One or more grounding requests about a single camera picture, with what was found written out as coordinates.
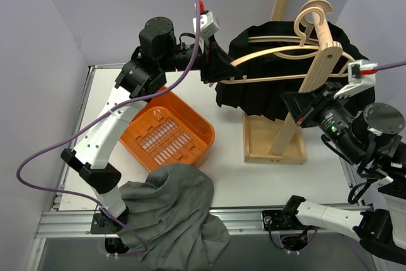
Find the grey pleated skirt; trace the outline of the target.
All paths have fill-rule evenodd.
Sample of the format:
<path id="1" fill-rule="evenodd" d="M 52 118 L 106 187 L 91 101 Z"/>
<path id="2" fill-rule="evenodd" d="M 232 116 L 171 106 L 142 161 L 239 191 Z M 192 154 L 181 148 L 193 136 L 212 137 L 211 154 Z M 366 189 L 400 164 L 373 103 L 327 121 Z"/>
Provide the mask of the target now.
<path id="1" fill-rule="evenodd" d="M 120 193 L 128 229 L 118 235 L 150 270 L 210 270 L 230 242 L 224 223 L 210 214 L 214 185 L 187 164 L 169 164 Z"/>

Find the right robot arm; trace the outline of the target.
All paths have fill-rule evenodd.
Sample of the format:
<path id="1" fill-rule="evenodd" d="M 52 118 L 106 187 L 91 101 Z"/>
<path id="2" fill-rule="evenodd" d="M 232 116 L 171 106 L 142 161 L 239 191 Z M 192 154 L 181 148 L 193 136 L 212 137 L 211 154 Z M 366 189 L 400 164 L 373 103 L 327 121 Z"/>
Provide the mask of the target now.
<path id="1" fill-rule="evenodd" d="M 353 187 L 348 203 L 355 204 L 375 187 L 387 208 L 348 211 L 315 204 L 293 195 L 282 209 L 289 228 L 299 225 L 324 228 L 357 241 L 370 254 L 405 264 L 405 118 L 396 108 L 374 102 L 357 116 L 345 108 L 341 85 L 327 82 L 305 93 L 281 94 L 289 114 L 301 128 L 319 127 L 325 144 L 340 158 L 357 167 L 365 181 Z"/>

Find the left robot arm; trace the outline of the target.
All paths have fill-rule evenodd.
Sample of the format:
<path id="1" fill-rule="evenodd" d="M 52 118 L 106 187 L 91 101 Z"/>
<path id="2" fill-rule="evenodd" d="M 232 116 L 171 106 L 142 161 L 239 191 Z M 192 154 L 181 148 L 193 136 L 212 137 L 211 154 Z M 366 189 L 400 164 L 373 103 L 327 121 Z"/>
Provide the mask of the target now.
<path id="1" fill-rule="evenodd" d="M 216 83 L 240 75 L 232 59 L 216 42 L 219 23 L 210 11 L 193 19 L 195 42 L 187 45 L 174 34 L 166 17 L 148 20 L 139 33 L 140 45 L 124 64 L 110 96 L 84 138 L 64 149 L 62 160 L 93 189 L 105 209 L 105 225 L 122 232 L 128 224 L 127 206 L 119 192 L 121 173 L 109 163 L 110 155 L 133 118 L 166 84 L 166 73 L 198 70 L 200 80 Z"/>

